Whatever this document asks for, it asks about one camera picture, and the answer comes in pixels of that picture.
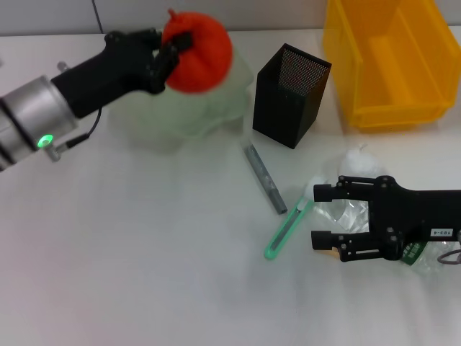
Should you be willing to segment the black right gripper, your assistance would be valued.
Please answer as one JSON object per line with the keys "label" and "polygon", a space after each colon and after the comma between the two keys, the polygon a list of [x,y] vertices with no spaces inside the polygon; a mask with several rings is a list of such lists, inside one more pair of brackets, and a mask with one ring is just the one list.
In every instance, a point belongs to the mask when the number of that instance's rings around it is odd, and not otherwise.
{"label": "black right gripper", "polygon": [[311,231],[313,249],[336,249],[342,262],[400,260],[408,244],[457,241],[460,231],[459,190],[408,190],[391,176],[372,179],[341,175],[335,185],[314,185],[313,195],[315,202],[371,202],[370,232],[378,241],[370,233]]}

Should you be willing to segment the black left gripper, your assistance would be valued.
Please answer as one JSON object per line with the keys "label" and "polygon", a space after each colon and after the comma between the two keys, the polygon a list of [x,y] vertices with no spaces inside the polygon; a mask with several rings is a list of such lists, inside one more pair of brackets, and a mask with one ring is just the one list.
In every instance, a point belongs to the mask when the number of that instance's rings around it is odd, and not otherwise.
{"label": "black left gripper", "polygon": [[131,92],[162,93],[179,65],[180,54],[193,46],[183,32],[162,42],[153,28],[105,35],[104,50],[51,79],[72,113],[83,118]]}

